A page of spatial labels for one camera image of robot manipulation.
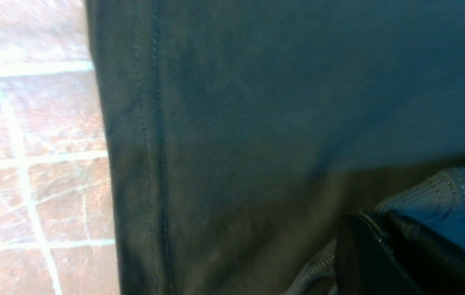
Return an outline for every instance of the grout line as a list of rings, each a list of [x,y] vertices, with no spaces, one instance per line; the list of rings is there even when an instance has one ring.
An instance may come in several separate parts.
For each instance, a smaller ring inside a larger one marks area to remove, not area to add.
[[[67,241],[67,242],[46,242],[46,243],[0,243],[0,251],[2,250],[30,250],[30,249],[69,249],[77,247],[103,247],[112,246],[116,242],[114,239],[94,239],[84,241]]]
[[[91,71],[91,61],[64,61],[43,64],[19,64],[0,67],[0,78],[19,77],[24,75],[51,75],[55,73]]]
[[[107,157],[107,151],[87,151],[87,152],[79,152],[79,153],[25,157],[25,163],[27,166],[32,166],[32,165],[37,165],[37,164],[71,162],[71,161],[79,161],[83,159],[97,159],[97,158],[103,158],[103,157]],[[2,159],[0,160],[0,169],[16,167],[17,163],[18,163],[17,159]]]
[[[28,174],[28,165],[25,162],[26,151],[23,140],[23,131],[19,125],[14,108],[12,107],[10,101],[8,101],[7,97],[5,97],[4,93],[2,93],[1,89],[0,106],[8,123],[8,128],[10,129],[12,151],[15,159],[17,160],[17,174],[19,177],[21,196],[23,197],[23,202],[25,203],[26,209],[28,210],[28,216],[32,224],[32,231],[34,232],[36,240],[41,245],[41,252],[43,252],[43,256],[47,263],[48,271],[52,279],[52,286],[54,287],[54,293],[56,295],[62,295],[63,291],[59,283],[58,269],[56,267],[56,263],[54,262],[52,253],[47,246],[47,240],[41,226],[41,220],[39,219],[36,205],[32,199],[32,188],[30,185],[30,176]]]

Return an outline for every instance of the ribbed fabric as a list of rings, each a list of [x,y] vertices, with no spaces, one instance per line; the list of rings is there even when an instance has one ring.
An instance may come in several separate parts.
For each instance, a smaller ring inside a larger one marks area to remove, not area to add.
[[[300,271],[291,287],[283,295],[303,294],[309,285],[322,277],[334,276],[334,250],[336,240],[331,241],[318,252]]]
[[[388,211],[412,217],[465,249],[465,168],[443,170],[375,207],[379,214]],[[313,257],[284,295],[301,295],[315,280],[334,275],[335,245]],[[334,286],[329,295],[336,293]]]

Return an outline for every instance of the dark pants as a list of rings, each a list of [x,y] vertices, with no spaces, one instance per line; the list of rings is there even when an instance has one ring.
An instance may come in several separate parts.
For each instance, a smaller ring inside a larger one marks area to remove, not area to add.
[[[465,2],[88,0],[124,294],[276,295],[465,164]]]

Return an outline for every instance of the blue fabric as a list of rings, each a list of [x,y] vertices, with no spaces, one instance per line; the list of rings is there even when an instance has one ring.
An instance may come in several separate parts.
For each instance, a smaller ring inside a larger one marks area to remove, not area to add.
[[[444,170],[378,205],[379,212],[388,210],[414,218],[465,249],[465,168]]]

